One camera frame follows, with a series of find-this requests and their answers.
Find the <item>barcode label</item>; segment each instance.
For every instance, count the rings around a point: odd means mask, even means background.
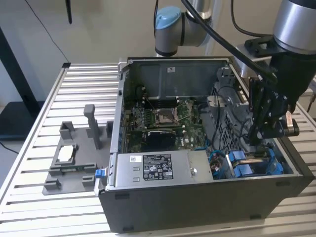
[[[142,156],[130,156],[130,162],[142,162]]]

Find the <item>white sticker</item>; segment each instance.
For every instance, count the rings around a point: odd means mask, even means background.
[[[130,156],[130,162],[142,162],[142,156]]]
[[[174,73],[176,71],[175,67],[167,68],[168,73]]]

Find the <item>gray post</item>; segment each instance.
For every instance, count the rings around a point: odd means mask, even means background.
[[[101,147],[101,142],[100,142],[100,137],[99,137],[98,123],[94,118],[94,111],[95,111],[94,105],[85,105],[83,114],[85,117],[88,118],[88,124],[91,130],[91,136],[94,141],[95,149],[98,150]]]

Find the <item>black stand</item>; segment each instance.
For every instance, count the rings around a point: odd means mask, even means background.
[[[40,112],[40,104],[0,28],[0,60],[8,72],[23,102],[9,103],[0,114],[0,140],[24,140]]]

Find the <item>open computer tower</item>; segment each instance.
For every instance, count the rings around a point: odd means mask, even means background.
[[[230,58],[129,58],[106,185],[111,231],[266,218],[314,179],[288,138],[250,147],[247,81]]]

